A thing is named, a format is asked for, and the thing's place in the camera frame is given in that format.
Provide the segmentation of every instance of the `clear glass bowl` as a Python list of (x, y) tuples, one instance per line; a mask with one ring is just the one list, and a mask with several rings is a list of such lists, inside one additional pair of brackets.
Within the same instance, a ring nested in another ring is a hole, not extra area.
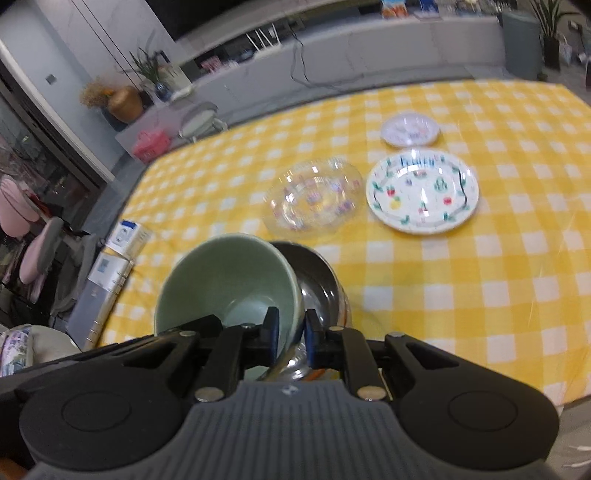
[(267, 192), (263, 221), (283, 238), (326, 233), (353, 216), (363, 194), (358, 170), (339, 158), (298, 163)]

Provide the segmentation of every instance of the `white plate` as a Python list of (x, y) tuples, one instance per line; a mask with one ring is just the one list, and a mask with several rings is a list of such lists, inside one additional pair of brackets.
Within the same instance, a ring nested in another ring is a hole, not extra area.
[(478, 203), (474, 172), (455, 155), (413, 148), (379, 162), (369, 174), (369, 207), (401, 232), (433, 235), (470, 218)]
[(435, 141), (439, 125), (420, 113), (401, 113), (384, 122), (381, 135), (384, 141), (395, 147), (419, 147)]

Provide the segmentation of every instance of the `yellow checkered tablecloth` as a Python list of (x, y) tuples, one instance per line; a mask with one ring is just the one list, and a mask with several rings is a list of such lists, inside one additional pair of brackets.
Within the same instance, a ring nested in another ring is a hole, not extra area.
[(418, 237), (368, 207), (306, 244), (333, 266), (367, 338), (402, 330), (543, 390), (556, 404), (591, 393), (591, 109), (567, 89), (454, 82), (370, 90), (268, 116), (177, 150), (148, 170), (123, 218), (154, 233), (101, 344), (152, 333), (160, 287), (205, 239), (271, 239), (263, 196), (289, 166), (341, 156), (366, 176), (395, 150), (384, 120), (414, 110), (433, 148), (473, 167), (480, 203), (445, 235)]

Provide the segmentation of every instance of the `wall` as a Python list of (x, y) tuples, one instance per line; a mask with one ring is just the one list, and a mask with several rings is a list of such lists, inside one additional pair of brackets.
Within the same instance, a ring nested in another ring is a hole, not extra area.
[(78, 63), (92, 78), (113, 86), (135, 84), (129, 52), (163, 50), (171, 61), (185, 58), (145, 0), (33, 0)]
[[(91, 77), (33, 0), (20, 0), (0, 16), (0, 40), (58, 116), (111, 170), (124, 153), (115, 131), (99, 111), (79, 103), (79, 92)], [(57, 79), (53, 85), (46, 81), (49, 74)]]

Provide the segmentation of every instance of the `black television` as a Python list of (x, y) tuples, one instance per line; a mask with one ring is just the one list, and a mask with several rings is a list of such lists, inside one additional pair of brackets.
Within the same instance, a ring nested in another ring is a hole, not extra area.
[(249, 0), (146, 0), (173, 40)]

